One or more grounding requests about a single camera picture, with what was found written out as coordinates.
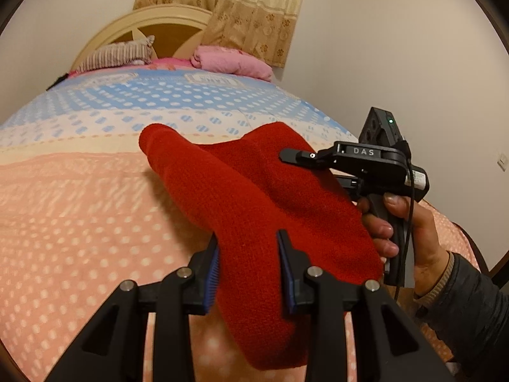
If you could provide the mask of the dark jacket right forearm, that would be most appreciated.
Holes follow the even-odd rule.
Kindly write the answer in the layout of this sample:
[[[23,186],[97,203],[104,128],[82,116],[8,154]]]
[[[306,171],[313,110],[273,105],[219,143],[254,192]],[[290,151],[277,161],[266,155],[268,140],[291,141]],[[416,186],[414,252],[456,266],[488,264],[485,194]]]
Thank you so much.
[[[451,350],[468,381],[508,380],[508,295],[458,253],[419,298],[417,318]]]

